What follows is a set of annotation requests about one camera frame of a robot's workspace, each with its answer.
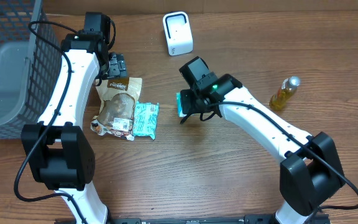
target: wooden surface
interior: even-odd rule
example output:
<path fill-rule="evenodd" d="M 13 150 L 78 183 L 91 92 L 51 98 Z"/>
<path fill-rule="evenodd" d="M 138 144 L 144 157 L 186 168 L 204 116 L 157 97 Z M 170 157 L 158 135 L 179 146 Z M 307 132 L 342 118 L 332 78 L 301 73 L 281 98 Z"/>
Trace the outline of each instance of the wooden surface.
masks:
<path fill-rule="evenodd" d="M 212 12 L 293 12 L 358 10 L 358 0 L 48 0 L 45 12 L 85 15 L 103 12 L 114 15 Z"/>
<path fill-rule="evenodd" d="M 230 73 L 263 104 L 281 82 L 298 75 L 298 93 L 280 115 L 312 134 L 328 133 L 346 176 L 358 186 L 358 11 L 190 15 L 194 51 L 170 57 L 162 15 L 114 16 L 113 50 L 125 54 L 129 75 L 143 78 L 142 102 L 159 102 L 157 138 L 134 142 L 89 129 L 100 101 L 92 88 L 84 132 L 96 154 L 94 184 L 114 217 L 230 217 L 273 213 L 283 199 L 279 166 L 248 134 L 218 117 L 179 125 L 175 93 L 187 88 L 178 69 L 202 57 L 217 74 Z M 50 17 L 74 29 L 83 17 Z M 59 38 L 66 31 L 57 29 Z M 70 218 L 60 198 L 25 203 L 13 181 L 24 159 L 21 142 L 0 141 L 0 223 L 52 223 Z M 20 191 L 49 193 L 27 168 Z M 326 204 L 353 205 L 349 187 Z M 333 223 L 358 223 L 358 210 L 327 210 Z"/>

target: bottle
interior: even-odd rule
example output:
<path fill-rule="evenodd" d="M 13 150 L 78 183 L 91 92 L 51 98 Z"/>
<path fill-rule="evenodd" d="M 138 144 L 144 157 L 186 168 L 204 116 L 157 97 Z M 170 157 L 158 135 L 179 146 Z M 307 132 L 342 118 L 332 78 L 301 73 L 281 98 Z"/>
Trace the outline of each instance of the bottle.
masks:
<path fill-rule="evenodd" d="M 295 94 L 300 84 L 301 80 L 298 77 L 291 77 L 284 80 L 281 88 L 270 99 L 270 108 L 275 111 L 282 110 L 287 100 Z"/>

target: bag of bread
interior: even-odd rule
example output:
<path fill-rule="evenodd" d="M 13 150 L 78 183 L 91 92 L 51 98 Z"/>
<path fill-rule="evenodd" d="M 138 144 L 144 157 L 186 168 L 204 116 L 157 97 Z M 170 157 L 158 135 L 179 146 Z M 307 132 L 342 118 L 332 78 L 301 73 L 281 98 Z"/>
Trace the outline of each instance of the bag of bread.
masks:
<path fill-rule="evenodd" d="M 101 106 L 91 129 L 100 136 L 108 133 L 133 141 L 134 111 L 141 89 L 141 78 L 103 80 L 96 87 Z"/>

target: light blue object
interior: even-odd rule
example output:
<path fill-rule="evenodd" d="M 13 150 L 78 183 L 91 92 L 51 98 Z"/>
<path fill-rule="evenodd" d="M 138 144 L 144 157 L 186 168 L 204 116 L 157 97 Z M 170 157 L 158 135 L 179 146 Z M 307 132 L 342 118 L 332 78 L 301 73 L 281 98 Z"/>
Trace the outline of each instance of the light blue object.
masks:
<path fill-rule="evenodd" d="M 181 102 L 180 102 L 180 93 L 177 93 L 177 105 L 178 105 L 178 116 L 183 118 L 186 115 L 183 114 L 183 109 L 181 107 Z"/>
<path fill-rule="evenodd" d="M 157 116 L 160 104 L 139 103 L 135 106 L 134 136 L 150 136 L 155 139 L 155 130 L 157 129 Z"/>

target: brown label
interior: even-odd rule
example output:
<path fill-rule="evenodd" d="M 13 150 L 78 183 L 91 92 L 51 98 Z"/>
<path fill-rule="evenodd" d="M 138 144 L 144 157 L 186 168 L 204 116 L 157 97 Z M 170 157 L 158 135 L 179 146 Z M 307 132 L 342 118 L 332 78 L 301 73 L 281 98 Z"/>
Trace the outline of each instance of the brown label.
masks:
<path fill-rule="evenodd" d="M 120 78 L 115 80 L 108 80 L 107 87 L 115 88 L 116 90 L 128 90 L 129 78 Z"/>

